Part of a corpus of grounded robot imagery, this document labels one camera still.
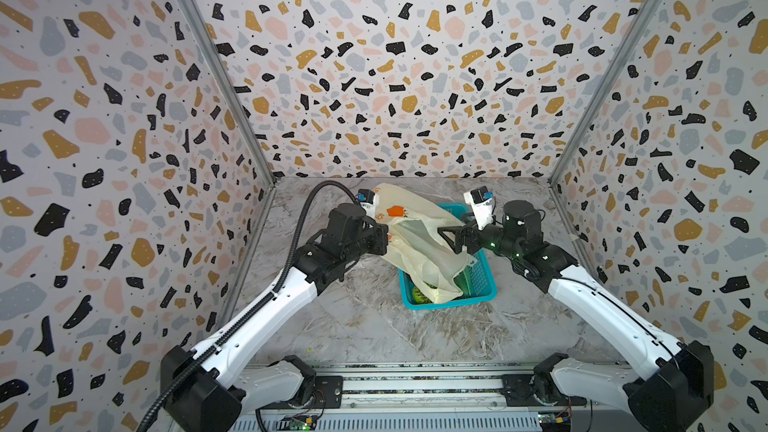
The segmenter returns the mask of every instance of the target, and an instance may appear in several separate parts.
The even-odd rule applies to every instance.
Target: marble tabletop
[[[304,201],[321,178],[282,178],[256,255],[244,279],[236,310],[274,280],[286,260]],[[463,202],[462,194],[487,186],[500,207],[524,199],[547,215],[544,238],[575,256],[574,246],[544,180],[519,178],[339,178],[354,192],[382,182],[432,202]],[[346,200],[324,188],[303,228],[305,241],[326,224],[328,212]],[[507,259],[486,252],[498,289],[495,299],[435,311],[412,311],[402,303],[397,268],[365,256],[314,302],[296,313],[256,354],[263,364],[296,354],[307,362],[538,362],[553,352],[580,360],[621,360],[619,353],[574,312],[512,272]]]

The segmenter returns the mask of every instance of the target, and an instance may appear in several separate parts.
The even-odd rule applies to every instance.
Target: side wall
[[[198,0],[277,176],[546,176],[642,0]]]
[[[610,290],[712,347],[697,430],[768,422],[766,15],[664,0],[556,186]]]
[[[0,427],[132,430],[261,182],[175,0],[0,2]]]

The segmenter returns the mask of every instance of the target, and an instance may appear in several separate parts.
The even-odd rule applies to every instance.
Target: plastic bag
[[[475,258],[465,251],[454,254],[438,227],[460,226],[462,221],[429,200],[392,184],[373,189],[379,197],[376,221],[389,226],[384,260],[406,272],[414,285],[435,304],[444,304],[463,292],[453,278]]]

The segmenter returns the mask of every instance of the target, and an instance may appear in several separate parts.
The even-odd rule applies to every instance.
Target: black mounting plate
[[[533,374],[506,374],[502,376],[502,395],[507,401],[507,407],[541,407],[532,395],[531,378]],[[571,397],[571,405],[587,405],[583,397]],[[568,398],[562,398],[552,407],[567,407]]]
[[[341,408],[341,394],[344,391],[344,378],[340,375],[318,375],[315,379],[315,403],[312,406],[313,411],[317,412],[326,409]],[[288,405],[287,402],[274,402],[265,405],[264,409],[272,410],[302,410]]]

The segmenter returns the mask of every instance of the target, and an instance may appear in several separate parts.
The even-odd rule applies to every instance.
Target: blue basket
[[[469,212],[469,207],[460,202],[447,202],[437,204],[444,208],[456,218]],[[488,260],[485,258],[483,250],[475,254],[477,261],[471,267],[466,267],[459,275],[464,274],[468,286],[468,293],[459,298],[455,298],[444,304],[418,304],[413,299],[414,285],[407,273],[400,270],[400,292],[402,293],[402,302],[412,311],[433,311],[438,308],[461,307],[462,305],[479,304],[488,302],[496,297],[496,282],[493,281],[491,268],[488,266]]]

